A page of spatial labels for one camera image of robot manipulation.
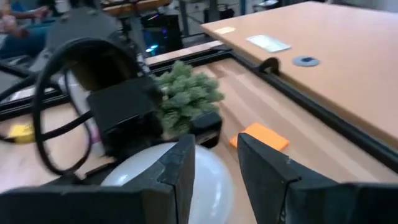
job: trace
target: wooden tabletop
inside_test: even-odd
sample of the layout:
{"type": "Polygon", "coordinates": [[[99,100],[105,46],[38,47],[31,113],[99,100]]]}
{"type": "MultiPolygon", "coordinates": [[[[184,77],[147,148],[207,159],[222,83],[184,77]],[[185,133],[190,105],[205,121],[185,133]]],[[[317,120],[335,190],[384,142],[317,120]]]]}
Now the wooden tabletop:
{"type": "Polygon", "coordinates": [[[281,61],[282,76],[369,134],[398,148],[398,14],[304,2],[202,25],[253,62],[281,61]],[[225,34],[216,30],[232,27],[225,34]],[[292,46],[269,53],[246,38],[268,35],[292,46]],[[295,57],[319,59],[298,67],[295,57]]]}
{"type": "MultiPolygon", "coordinates": [[[[220,45],[220,42],[210,42],[148,58],[147,62],[156,63],[216,45],[220,45]]],[[[395,173],[233,59],[213,62],[196,67],[194,70],[217,78],[220,82],[220,91],[226,95],[225,100],[219,103],[223,117],[220,143],[212,150],[228,167],[235,186],[234,207],[228,224],[256,223],[241,177],[237,152],[229,145],[230,138],[254,122],[273,129],[290,141],[284,153],[334,180],[398,182],[395,173]]],[[[74,118],[71,106],[61,105],[45,111],[44,126],[49,131],[74,118]]],[[[6,133],[10,125],[27,122],[30,122],[29,116],[14,118],[0,123],[0,131],[6,133]]],[[[48,142],[48,149],[54,161],[60,167],[66,168],[83,155],[85,144],[84,129],[78,127],[70,133],[51,139],[48,142]]],[[[100,157],[94,151],[78,173],[84,174],[106,162],[109,162],[109,159],[100,157]]],[[[55,178],[42,167],[34,144],[15,146],[4,143],[0,144],[0,177],[2,178],[0,190],[44,184],[55,178]]]]}
{"type": "MultiPolygon", "coordinates": [[[[139,11],[155,10],[170,3],[171,0],[143,0],[137,3],[137,8],[139,11]]],[[[122,4],[120,6],[105,7],[103,10],[112,16],[120,16],[133,12],[135,8],[132,4],[122,4]]]]}

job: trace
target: white label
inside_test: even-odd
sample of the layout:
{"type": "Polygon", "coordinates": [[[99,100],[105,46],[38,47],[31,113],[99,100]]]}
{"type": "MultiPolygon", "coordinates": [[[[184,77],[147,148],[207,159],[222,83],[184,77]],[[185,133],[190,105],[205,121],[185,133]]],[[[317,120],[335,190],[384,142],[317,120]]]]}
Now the white label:
{"type": "Polygon", "coordinates": [[[223,27],[223,28],[215,30],[215,32],[219,33],[219,34],[227,34],[227,33],[232,32],[234,30],[235,30],[234,27],[223,27]]]}
{"type": "Polygon", "coordinates": [[[248,37],[247,40],[271,53],[291,48],[291,45],[266,35],[255,35],[248,37]]]}

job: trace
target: black cable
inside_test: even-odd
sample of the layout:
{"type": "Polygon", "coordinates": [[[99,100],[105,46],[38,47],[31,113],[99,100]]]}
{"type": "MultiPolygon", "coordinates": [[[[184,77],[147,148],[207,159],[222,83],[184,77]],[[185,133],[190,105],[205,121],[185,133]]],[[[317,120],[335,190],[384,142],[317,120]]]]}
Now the black cable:
{"type": "MultiPolygon", "coordinates": [[[[15,85],[11,86],[7,90],[3,91],[2,93],[0,93],[0,101],[3,101],[7,97],[10,97],[12,94],[14,94],[14,93],[16,93],[18,91],[21,91],[21,90],[33,85],[34,82],[35,82],[35,77],[36,77],[36,75],[29,76],[29,77],[23,79],[22,81],[16,83],[15,85]]],[[[81,115],[79,118],[71,121],[70,123],[45,133],[44,134],[44,139],[48,140],[48,139],[55,138],[55,137],[58,137],[60,135],[63,135],[65,133],[73,130],[77,126],[81,125],[82,123],[84,123],[85,121],[90,119],[91,117],[92,117],[91,113],[87,112],[87,113],[81,115]]],[[[16,143],[16,139],[15,138],[9,138],[9,137],[6,137],[6,136],[4,136],[2,134],[0,134],[0,141],[8,142],[8,143],[16,143]]]]}
{"type": "Polygon", "coordinates": [[[93,117],[93,115],[91,114],[90,111],[88,111],[88,112],[82,114],[81,116],[79,116],[77,119],[74,119],[73,121],[69,122],[68,124],[45,133],[44,141],[63,135],[65,133],[75,129],[77,126],[83,124],[84,122],[86,122],[87,120],[89,120],[92,117],[93,117]]]}
{"type": "MultiPolygon", "coordinates": [[[[3,62],[1,60],[0,60],[0,70],[7,74],[14,75],[16,77],[23,78],[23,79],[29,78],[29,77],[36,78],[36,76],[38,75],[37,73],[32,72],[28,69],[19,68],[17,66],[12,66],[12,65],[9,65],[8,63],[3,62]]],[[[61,91],[61,88],[59,87],[58,83],[54,82],[53,80],[51,80],[49,82],[48,87],[53,88],[54,90],[57,90],[57,91],[61,91]]]]}
{"type": "MultiPolygon", "coordinates": [[[[33,127],[34,127],[34,137],[35,143],[37,146],[37,150],[39,152],[39,156],[44,163],[44,166],[54,174],[57,175],[68,175],[71,172],[75,172],[84,162],[87,160],[88,155],[90,154],[89,151],[85,152],[85,155],[71,168],[61,170],[56,167],[51,158],[47,155],[46,148],[44,146],[45,136],[42,133],[42,123],[41,123],[41,111],[43,110],[43,97],[44,97],[44,88],[46,83],[49,81],[50,77],[59,71],[63,64],[65,63],[64,56],[65,55],[73,55],[73,53],[81,51],[82,48],[87,49],[89,47],[96,46],[96,47],[117,47],[116,45],[101,39],[93,39],[93,38],[82,38],[82,39],[75,39],[69,42],[64,43],[60,48],[58,48],[52,57],[48,60],[47,64],[43,68],[42,72],[40,73],[37,81],[36,81],[36,88],[35,94],[33,97],[32,102],[32,117],[33,117],[33,127]]],[[[126,54],[127,56],[136,57],[136,55],[132,55],[132,53],[117,47],[118,50],[126,54]]]]}

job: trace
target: orange block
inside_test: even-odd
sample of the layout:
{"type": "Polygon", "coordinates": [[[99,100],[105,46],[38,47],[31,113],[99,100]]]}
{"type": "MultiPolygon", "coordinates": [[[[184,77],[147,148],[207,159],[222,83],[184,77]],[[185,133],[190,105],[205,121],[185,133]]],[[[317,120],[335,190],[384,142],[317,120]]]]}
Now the orange block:
{"type": "MultiPolygon", "coordinates": [[[[289,145],[289,141],[286,138],[283,138],[282,136],[278,135],[275,131],[266,128],[259,123],[254,123],[241,132],[250,134],[251,136],[258,139],[260,142],[263,142],[278,151],[283,150],[284,148],[286,148],[287,145],[289,145]]],[[[231,140],[229,140],[229,143],[233,147],[237,148],[238,135],[235,135],[231,140]]]]}

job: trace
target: green plant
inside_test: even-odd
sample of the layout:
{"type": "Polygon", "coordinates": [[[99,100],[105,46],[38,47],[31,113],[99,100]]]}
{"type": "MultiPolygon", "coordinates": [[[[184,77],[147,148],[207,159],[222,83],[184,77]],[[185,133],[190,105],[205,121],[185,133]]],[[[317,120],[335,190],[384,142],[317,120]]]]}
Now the green plant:
{"type": "Polygon", "coordinates": [[[159,118],[171,135],[189,131],[191,119],[209,111],[217,111],[215,102],[223,100],[217,80],[204,73],[192,74],[192,66],[176,61],[171,72],[154,77],[165,96],[160,104],[159,118]]]}

